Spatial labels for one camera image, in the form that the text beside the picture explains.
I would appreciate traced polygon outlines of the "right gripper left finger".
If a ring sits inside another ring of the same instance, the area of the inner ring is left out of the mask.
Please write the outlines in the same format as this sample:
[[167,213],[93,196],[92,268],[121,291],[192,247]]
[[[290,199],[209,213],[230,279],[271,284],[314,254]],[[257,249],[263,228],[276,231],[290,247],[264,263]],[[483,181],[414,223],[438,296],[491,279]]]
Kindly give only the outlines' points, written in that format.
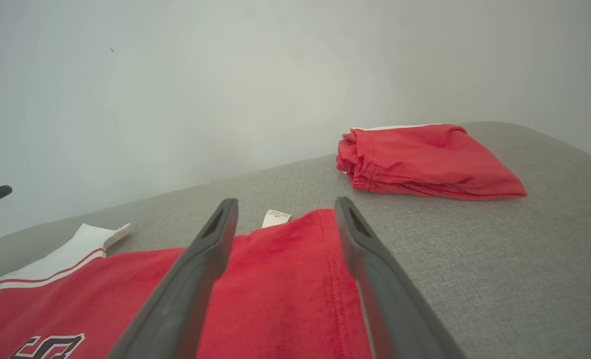
[[111,359],[195,359],[214,284],[227,270],[238,200],[225,198],[110,352]]

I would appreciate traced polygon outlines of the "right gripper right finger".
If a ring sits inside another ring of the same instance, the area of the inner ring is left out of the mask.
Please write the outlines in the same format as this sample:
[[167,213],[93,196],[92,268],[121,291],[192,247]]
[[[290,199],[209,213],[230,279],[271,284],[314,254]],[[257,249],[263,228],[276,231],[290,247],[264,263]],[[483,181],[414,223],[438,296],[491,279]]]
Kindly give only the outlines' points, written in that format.
[[463,359],[445,325],[350,198],[335,202],[345,266],[361,296],[374,359]]

